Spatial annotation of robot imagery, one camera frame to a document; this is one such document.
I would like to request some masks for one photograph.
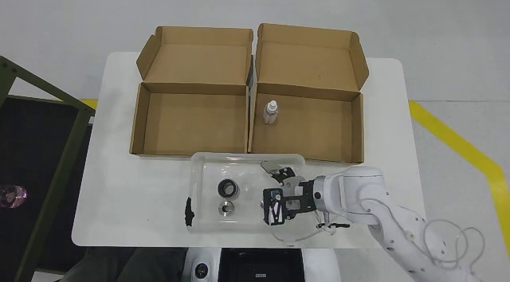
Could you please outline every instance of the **metal ring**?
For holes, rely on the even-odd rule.
[[[224,199],[235,200],[239,195],[239,186],[232,179],[223,179],[218,184],[218,193]]]
[[[229,216],[233,215],[235,210],[236,210],[236,208],[233,206],[232,202],[222,202],[220,204],[220,206],[218,207],[218,212],[223,217],[229,217]]]

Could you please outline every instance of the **yellow floor line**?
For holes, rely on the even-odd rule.
[[[410,101],[409,109],[414,120],[485,174],[497,217],[500,219],[504,243],[510,255],[510,193],[501,167],[418,103]]]

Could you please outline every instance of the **cardboard box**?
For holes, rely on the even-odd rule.
[[[139,55],[130,153],[246,153],[251,29],[160,26]]]
[[[249,152],[363,162],[359,90],[368,67],[356,33],[261,24],[256,70]],[[264,107],[271,100],[279,113],[268,125]]]

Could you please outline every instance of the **transparent container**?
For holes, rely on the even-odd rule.
[[[191,209],[194,212],[191,233],[271,233],[264,222],[261,208],[262,191],[278,188],[279,184],[261,167],[268,160],[280,166],[291,167],[296,175],[302,175],[304,159],[300,155],[255,155],[196,153],[191,158],[190,194]],[[234,180],[239,187],[239,195],[234,201],[234,212],[225,216],[218,207],[227,199],[218,193],[218,184],[223,179]],[[291,221],[273,227],[273,232],[291,236],[313,232],[313,213],[298,214]]]

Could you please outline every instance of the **cardboard box lid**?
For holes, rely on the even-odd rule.
[[[136,60],[147,83],[246,85],[251,29],[159,26]]]
[[[368,78],[355,32],[263,23],[258,28],[259,83],[358,92]]]

